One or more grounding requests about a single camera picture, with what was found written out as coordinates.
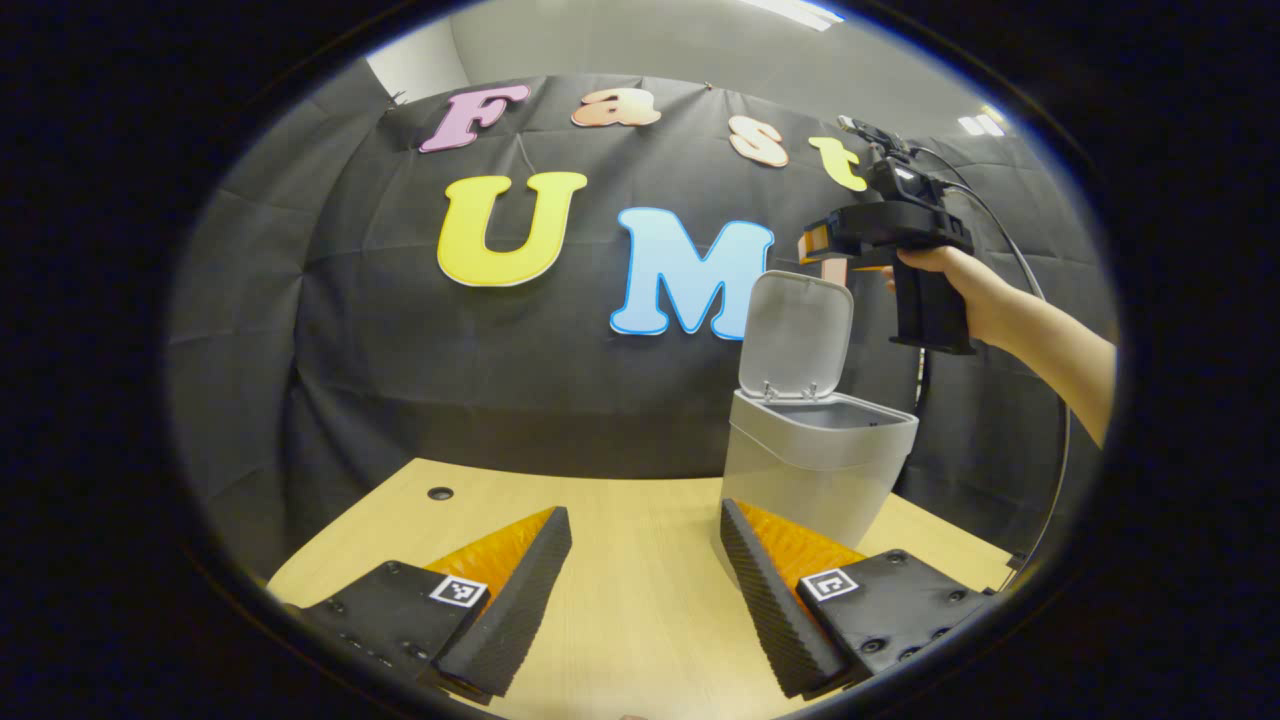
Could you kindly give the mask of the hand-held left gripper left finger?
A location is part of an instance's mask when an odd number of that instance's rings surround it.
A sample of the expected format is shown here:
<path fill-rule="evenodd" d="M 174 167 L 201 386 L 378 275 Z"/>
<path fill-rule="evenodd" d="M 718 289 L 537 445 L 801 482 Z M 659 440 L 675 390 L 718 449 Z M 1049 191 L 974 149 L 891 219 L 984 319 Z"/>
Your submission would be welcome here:
<path fill-rule="evenodd" d="M 381 561 L 291 615 L 369 671 L 488 705 L 527 657 L 571 547 L 570 512 L 550 506 L 426 566 Z"/>

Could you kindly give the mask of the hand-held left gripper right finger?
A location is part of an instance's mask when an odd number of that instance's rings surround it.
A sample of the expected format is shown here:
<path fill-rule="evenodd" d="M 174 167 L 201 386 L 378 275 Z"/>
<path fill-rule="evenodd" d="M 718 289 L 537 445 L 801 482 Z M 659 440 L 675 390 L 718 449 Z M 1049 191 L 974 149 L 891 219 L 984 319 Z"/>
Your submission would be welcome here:
<path fill-rule="evenodd" d="M 887 673 L 996 596 L 905 550 L 864 556 L 735 498 L 721 502 L 719 542 L 786 697 L 814 700 Z"/>

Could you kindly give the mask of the grey desktop garbage bin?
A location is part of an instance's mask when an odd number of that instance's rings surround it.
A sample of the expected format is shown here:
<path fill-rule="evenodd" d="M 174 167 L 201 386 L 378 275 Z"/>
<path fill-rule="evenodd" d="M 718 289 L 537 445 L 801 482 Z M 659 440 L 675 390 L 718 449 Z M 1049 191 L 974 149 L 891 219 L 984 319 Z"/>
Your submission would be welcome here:
<path fill-rule="evenodd" d="M 851 292 L 767 272 L 751 288 L 722 495 L 856 546 L 915 443 L 910 413 L 838 391 Z"/>

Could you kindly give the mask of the wooden desktop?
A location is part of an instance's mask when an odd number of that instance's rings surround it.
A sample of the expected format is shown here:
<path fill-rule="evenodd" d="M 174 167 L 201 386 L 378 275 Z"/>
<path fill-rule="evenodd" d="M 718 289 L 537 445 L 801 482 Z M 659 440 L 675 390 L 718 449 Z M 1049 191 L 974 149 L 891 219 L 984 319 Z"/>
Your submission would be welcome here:
<path fill-rule="evenodd" d="M 444 486 L 447 501 L 428 492 Z M 721 479 L 540 477 L 415 459 L 289 557 L 268 591 L 310 606 L 396 560 L 424 566 L 550 506 L 572 547 L 513 683 L 477 720 L 776 720 L 786 697 L 717 557 Z"/>

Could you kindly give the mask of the black backdrop cloth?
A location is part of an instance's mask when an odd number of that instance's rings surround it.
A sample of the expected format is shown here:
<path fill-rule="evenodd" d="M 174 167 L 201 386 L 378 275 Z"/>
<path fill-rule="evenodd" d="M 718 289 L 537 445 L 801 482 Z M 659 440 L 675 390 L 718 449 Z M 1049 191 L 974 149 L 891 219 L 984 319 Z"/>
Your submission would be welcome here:
<path fill-rule="evenodd" d="M 165 379 L 193 495 L 274 574 L 415 457 L 581 478 L 723 471 L 732 297 L 815 274 L 855 195 L 826 117 L 641 76 L 394 104 L 357 63 L 218 183 L 175 274 Z"/>

